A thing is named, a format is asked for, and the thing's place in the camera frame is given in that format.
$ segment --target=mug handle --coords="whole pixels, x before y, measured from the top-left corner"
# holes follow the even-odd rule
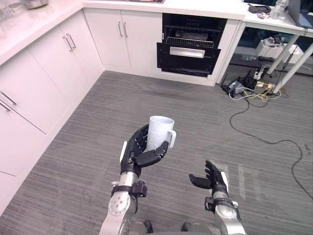
[[[168,148],[173,148],[176,139],[176,131],[170,130],[168,133],[171,135]]]

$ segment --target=drawer handle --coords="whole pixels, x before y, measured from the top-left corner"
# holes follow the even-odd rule
[[[13,105],[16,105],[16,103],[15,103],[10,97],[8,97],[3,91],[0,91],[0,94],[4,95],[5,98],[7,98],[8,100],[10,100]]]
[[[125,31],[125,37],[128,38],[127,31],[126,31],[126,22],[124,22],[123,26],[124,26],[124,31]]]
[[[69,33],[66,34],[67,38],[69,39],[69,41],[72,43],[71,47],[72,48],[76,48],[76,45],[71,37],[71,35]]]
[[[7,107],[5,107],[3,104],[0,103],[0,106],[2,106],[7,112],[10,112],[10,110]]]
[[[73,48],[72,48],[72,46],[69,44],[69,41],[68,41],[68,39],[66,38],[66,37],[62,37],[63,38],[63,41],[65,42],[65,44],[67,45],[67,47],[68,47],[68,50],[69,51],[73,51]]]
[[[119,35],[123,37],[122,31],[121,31],[121,21],[118,22],[118,30],[119,30]]]
[[[170,47],[170,55],[203,58],[204,54],[205,54],[205,50],[183,48],[183,47]]]

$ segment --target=cabinet door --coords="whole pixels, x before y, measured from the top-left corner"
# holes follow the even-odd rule
[[[45,134],[0,101],[0,171],[17,175]]]
[[[57,26],[28,47],[70,104],[88,81]]]
[[[13,175],[8,175],[0,172],[0,208],[1,208],[1,197],[4,195],[5,191],[7,191],[7,189],[10,187],[14,178],[15,177]]]
[[[102,64],[130,67],[120,10],[84,9]]]
[[[157,42],[162,42],[162,13],[121,10],[132,68],[150,74],[157,68]]]
[[[103,69],[83,11],[61,23],[60,28],[71,43],[75,57],[88,81],[94,83]]]
[[[0,91],[10,109],[45,133],[67,108],[62,93],[26,49],[0,67]]]

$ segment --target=white box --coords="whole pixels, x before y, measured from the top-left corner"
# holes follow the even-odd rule
[[[290,64],[295,64],[295,63],[297,63],[297,61],[298,61],[298,60],[300,59],[300,57],[303,55],[303,51],[301,50],[301,48],[300,48],[298,45],[293,44],[293,45],[290,47],[290,49],[289,49],[289,53],[285,56],[285,58],[283,59],[283,61],[286,62],[287,59],[288,59],[288,57],[289,57],[292,53],[293,53],[292,58],[291,58],[290,61],[289,61]]]
[[[287,44],[284,43],[282,45],[282,47],[266,47],[264,45],[264,40],[261,40],[256,48],[256,52],[258,56],[263,56],[263,57],[271,57],[276,59],[279,54],[283,51],[283,48],[286,46]],[[292,58],[290,59],[289,63],[290,64],[295,64],[300,57],[303,55],[303,51],[301,50],[300,47],[298,47],[298,45],[293,44],[290,49],[289,49],[289,53],[283,58],[283,62],[286,62],[288,57],[293,53]]]
[[[256,48],[256,53],[258,56],[277,58],[279,54],[283,51],[281,46],[279,47],[267,47],[264,45],[264,40],[261,40]]]

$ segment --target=oven handle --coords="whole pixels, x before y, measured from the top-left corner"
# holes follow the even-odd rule
[[[203,58],[204,54],[205,50],[184,47],[170,47],[170,55]]]

